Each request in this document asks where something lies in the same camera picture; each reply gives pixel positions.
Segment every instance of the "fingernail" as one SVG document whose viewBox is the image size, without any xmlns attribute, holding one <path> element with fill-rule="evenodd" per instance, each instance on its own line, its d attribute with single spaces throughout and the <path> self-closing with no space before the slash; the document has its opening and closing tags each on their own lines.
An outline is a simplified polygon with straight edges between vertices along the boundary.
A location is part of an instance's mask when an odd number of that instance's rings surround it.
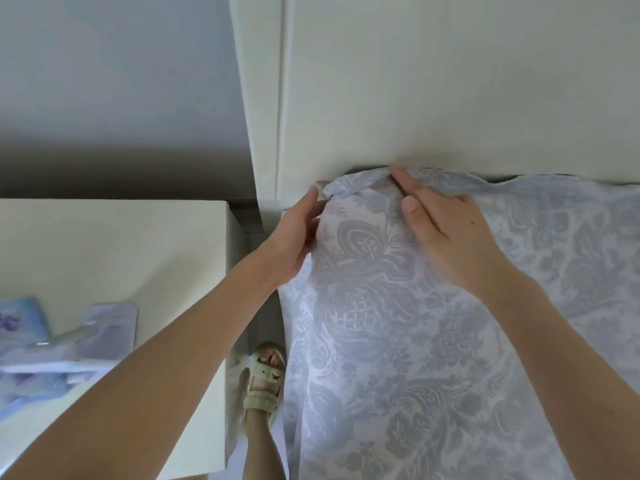
<svg viewBox="0 0 640 480">
<path fill-rule="evenodd" d="M 413 212 L 418 207 L 418 201 L 413 197 L 405 197 L 402 199 L 402 210 L 405 212 Z"/>
</svg>

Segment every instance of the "floral pattern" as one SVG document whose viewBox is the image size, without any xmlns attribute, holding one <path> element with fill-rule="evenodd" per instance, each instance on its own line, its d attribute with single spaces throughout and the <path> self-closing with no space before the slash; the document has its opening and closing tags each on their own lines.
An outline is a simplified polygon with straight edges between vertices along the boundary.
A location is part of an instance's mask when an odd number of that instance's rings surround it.
<svg viewBox="0 0 640 480">
<path fill-rule="evenodd" d="M 640 390 L 640 187 L 412 174 L 473 194 L 507 257 Z M 280 289 L 291 478 L 571 478 L 513 347 L 420 254 L 387 170 L 324 193 L 318 246 Z"/>
</svg>

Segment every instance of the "forearm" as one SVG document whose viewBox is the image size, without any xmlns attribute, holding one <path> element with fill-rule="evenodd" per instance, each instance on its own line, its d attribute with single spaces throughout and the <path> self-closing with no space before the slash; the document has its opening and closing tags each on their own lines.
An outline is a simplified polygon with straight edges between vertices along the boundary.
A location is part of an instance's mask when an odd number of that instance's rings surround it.
<svg viewBox="0 0 640 480">
<path fill-rule="evenodd" d="M 517 272 L 484 304 L 516 349 L 576 478 L 640 475 L 640 397 Z"/>
<path fill-rule="evenodd" d="M 6 480 L 155 479 L 224 357 L 275 290 L 256 252 L 91 387 L 16 461 Z"/>
</svg>

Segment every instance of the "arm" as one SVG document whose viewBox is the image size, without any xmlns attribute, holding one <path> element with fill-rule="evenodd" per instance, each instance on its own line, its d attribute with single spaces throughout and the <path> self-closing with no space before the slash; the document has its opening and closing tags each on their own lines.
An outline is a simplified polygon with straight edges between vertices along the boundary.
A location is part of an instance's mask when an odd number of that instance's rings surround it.
<svg viewBox="0 0 640 480">
<path fill-rule="evenodd" d="M 431 263 L 480 299 L 514 346 L 574 476 L 640 477 L 640 396 L 502 254 L 471 196 L 445 197 L 391 169 Z"/>
<path fill-rule="evenodd" d="M 91 387 L 4 480 L 155 480 L 236 339 L 299 272 L 323 209 L 316 199 L 310 190 L 215 289 Z"/>
</svg>

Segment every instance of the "gray damask pattern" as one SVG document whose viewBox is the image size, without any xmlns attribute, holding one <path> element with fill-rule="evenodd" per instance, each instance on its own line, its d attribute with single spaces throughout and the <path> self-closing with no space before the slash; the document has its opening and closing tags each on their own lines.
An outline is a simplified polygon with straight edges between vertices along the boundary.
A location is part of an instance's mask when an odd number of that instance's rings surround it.
<svg viewBox="0 0 640 480">
<path fill-rule="evenodd" d="M 412 173 L 472 193 L 508 258 L 640 390 L 640 187 Z M 432 272 L 387 170 L 324 192 L 318 247 L 280 289 L 292 479 L 570 479 L 512 346 Z"/>
</svg>

